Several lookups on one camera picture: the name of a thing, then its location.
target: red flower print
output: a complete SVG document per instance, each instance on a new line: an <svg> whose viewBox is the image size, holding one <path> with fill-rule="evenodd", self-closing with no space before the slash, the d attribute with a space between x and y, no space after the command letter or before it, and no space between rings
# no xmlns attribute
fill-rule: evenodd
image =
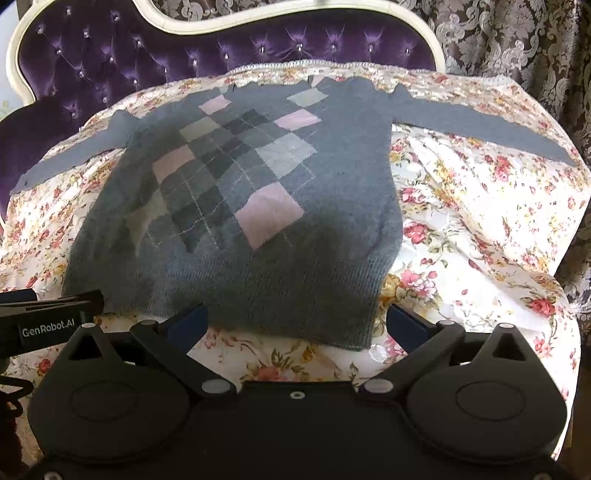
<svg viewBox="0 0 591 480"><path fill-rule="evenodd" d="M419 244L427 236L428 227L418 222L409 222L404 227L403 233L406 238L410 238L410 241L414 244Z"/></svg>
<svg viewBox="0 0 591 480"><path fill-rule="evenodd" d="M38 274L36 273L31 278L29 278L29 281L27 282L27 285L25 286L25 288L31 288L37 280L38 280Z"/></svg>
<svg viewBox="0 0 591 480"><path fill-rule="evenodd" d="M205 348L209 350L211 347L216 346L217 340L217 330L210 329L207 330L205 334Z"/></svg>
<svg viewBox="0 0 591 480"><path fill-rule="evenodd" d="M528 307L546 318L551 317L556 312L554 305L552 305L547 299L532 300Z"/></svg>
<svg viewBox="0 0 591 480"><path fill-rule="evenodd" d="M425 195L418 192L414 187L406 187L402 189L402 201L404 203L424 203Z"/></svg>
<svg viewBox="0 0 591 480"><path fill-rule="evenodd" d="M530 267L536 267L538 265L538 259L530 254L521 255L521 259Z"/></svg>
<svg viewBox="0 0 591 480"><path fill-rule="evenodd" d="M509 162L507 157L504 157L503 155L496 156L496 165L497 165L497 168L500 167L504 170L511 168L511 163Z"/></svg>
<svg viewBox="0 0 591 480"><path fill-rule="evenodd" d="M478 265L476 265L474 260L472 260L471 258L468 259L468 265L470 265L474 270L478 270L479 272L482 271L482 269Z"/></svg>
<svg viewBox="0 0 591 480"><path fill-rule="evenodd" d="M399 357L405 357L407 355L402 347L397 344L396 340L390 337L390 335L388 335L388 340L384 342L384 346L389 360L396 360Z"/></svg>
<svg viewBox="0 0 591 480"><path fill-rule="evenodd" d="M409 288L410 286L414 285L415 282L421 279L421 275L411 272L409 269L406 269L400 275L400 283L404 288Z"/></svg>
<svg viewBox="0 0 591 480"><path fill-rule="evenodd" d="M51 367L51 361L48 358L44 358L37 365L37 374L45 375L49 370L49 367Z"/></svg>
<svg viewBox="0 0 591 480"><path fill-rule="evenodd" d="M270 367L267 367L266 365L263 365L259 367L259 369L257 370L255 380L259 382L286 382L290 379L287 375L282 374L277 367L274 367L272 365Z"/></svg>
<svg viewBox="0 0 591 480"><path fill-rule="evenodd" d="M495 168L495 180L499 180L499 181L504 181L507 182L509 181L509 172L507 172L507 170L501 166L497 166Z"/></svg>
<svg viewBox="0 0 591 480"><path fill-rule="evenodd" d="M419 297L425 297L428 299L432 299L437 293L437 287L431 280L421 280L417 282L417 284L413 286L413 290Z"/></svg>

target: floral fabric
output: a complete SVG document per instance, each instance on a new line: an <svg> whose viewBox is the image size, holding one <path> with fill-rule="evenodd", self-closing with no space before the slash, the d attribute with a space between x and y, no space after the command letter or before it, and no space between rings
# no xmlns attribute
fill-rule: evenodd
<svg viewBox="0 0 591 480"><path fill-rule="evenodd" d="M471 138L395 125L389 159L404 217L404 241L384 282L371 348L349 352L301 339L210 328L189 355L237 384L350 380L358 385L405 355L385 331L385 311L397 302L431 321L451 318L471 331L489 332L498 322L516 324L570 410L579 369L579 329L568 298L552 275L587 207L591 174L557 122L507 78L314 61L254 66L135 93L97 113L46 158L105 128L116 109L142 116L201 89L251 80L293 83L309 75L337 80L359 75L388 91L401 82L414 96L501 115L557 141L571 151L578 166ZM70 246L122 153L100 155L12 197L0 289L32 287L42 299L60 295ZM111 332L127 330L140 318L132 313L106 314L97 321ZM59 350L56 346L13 358L8 374L38 383ZM18 428L24 449L37 458L40 453L26 416Z"/></svg>
<svg viewBox="0 0 591 480"><path fill-rule="evenodd" d="M280 0L153 0L178 20L207 20ZM506 75L560 122L591 165L591 5L577 0L392 0L429 24L448 73ZM591 210L557 273L591 353Z"/></svg>

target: argyle pattern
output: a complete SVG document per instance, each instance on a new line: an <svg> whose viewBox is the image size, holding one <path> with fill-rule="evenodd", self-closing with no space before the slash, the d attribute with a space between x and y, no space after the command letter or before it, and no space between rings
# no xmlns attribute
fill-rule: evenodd
<svg viewBox="0 0 591 480"><path fill-rule="evenodd" d="M206 116L180 130L185 144L152 164L158 187L126 222L139 249L180 237L187 252L207 239L224 250L244 234L253 250L304 215L292 194L314 180L306 160L316 150L297 131L320 118L306 107L327 95L315 88L273 111L235 108L223 95L200 105Z"/></svg>

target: damask curtain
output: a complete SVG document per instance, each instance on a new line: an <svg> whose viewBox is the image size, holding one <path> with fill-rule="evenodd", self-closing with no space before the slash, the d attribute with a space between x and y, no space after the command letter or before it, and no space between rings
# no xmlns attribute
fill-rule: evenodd
<svg viewBox="0 0 591 480"><path fill-rule="evenodd" d="M197 21L274 0L154 0ZM591 165L591 7L576 0L398 0L436 33L448 73L507 75L563 126ZM591 209L557 278L591 346Z"/></svg>

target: sweater sleeve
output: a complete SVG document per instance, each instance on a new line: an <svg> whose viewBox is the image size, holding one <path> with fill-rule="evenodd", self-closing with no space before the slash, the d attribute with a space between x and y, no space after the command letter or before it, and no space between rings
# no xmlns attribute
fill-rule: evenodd
<svg viewBox="0 0 591 480"><path fill-rule="evenodd" d="M477 112L465 105L413 98L402 84L375 102L390 108L392 121L460 137L477 138L576 166L569 153L551 139L503 117Z"/></svg>
<svg viewBox="0 0 591 480"><path fill-rule="evenodd" d="M95 155L116 148L125 148L137 125L138 119L131 113L117 110L111 117L106 130L97 132L67 150L36 163L21 175L10 194L35 188L60 173L82 165Z"/></svg>

